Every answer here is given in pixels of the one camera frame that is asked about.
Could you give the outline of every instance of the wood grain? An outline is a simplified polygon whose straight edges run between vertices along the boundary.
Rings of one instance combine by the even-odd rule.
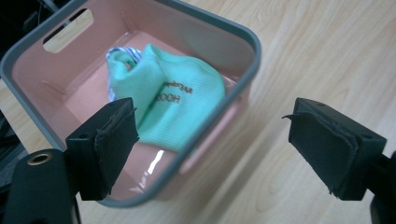
[[[396,149],[396,2],[186,1],[250,28],[262,63],[249,106],[171,200],[131,209],[79,201],[83,223],[371,223],[362,202],[329,194],[288,143],[296,97],[321,101]],[[1,109],[26,147],[47,143],[0,82]]]

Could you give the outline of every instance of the wooden table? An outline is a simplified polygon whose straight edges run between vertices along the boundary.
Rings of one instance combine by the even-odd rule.
[[[130,209],[79,201],[83,223],[371,223],[362,202],[329,194],[288,143],[296,97],[321,101],[396,150],[396,1],[187,2],[250,28],[262,63],[250,104],[168,201]],[[50,147],[0,81],[0,108],[30,151]]]

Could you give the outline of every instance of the green towel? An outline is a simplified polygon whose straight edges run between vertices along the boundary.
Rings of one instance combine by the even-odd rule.
[[[109,86],[132,97],[140,142],[181,150],[225,96],[224,82],[204,61],[147,45],[136,63],[126,50],[107,56]]]

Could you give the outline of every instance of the light wood surface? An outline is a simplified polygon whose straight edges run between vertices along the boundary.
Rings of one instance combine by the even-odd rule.
[[[78,201],[83,223],[371,223],[329,194],[288,143],[296,97],[339,110],[396,150],[396,1],[186,1],[250,28],[262,64],[244,114],[168,201],[129,209]],[[49,143],[5,84],[0,106],[29,151]]]

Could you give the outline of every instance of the mint green cloth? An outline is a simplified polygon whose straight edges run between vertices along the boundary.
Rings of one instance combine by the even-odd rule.
[[[125,51],[112,51],[107,65],[116,98],[134,99],[142,143],[181,150],[225,96],[221,75],[208,63],[153,45],[139,63]]]

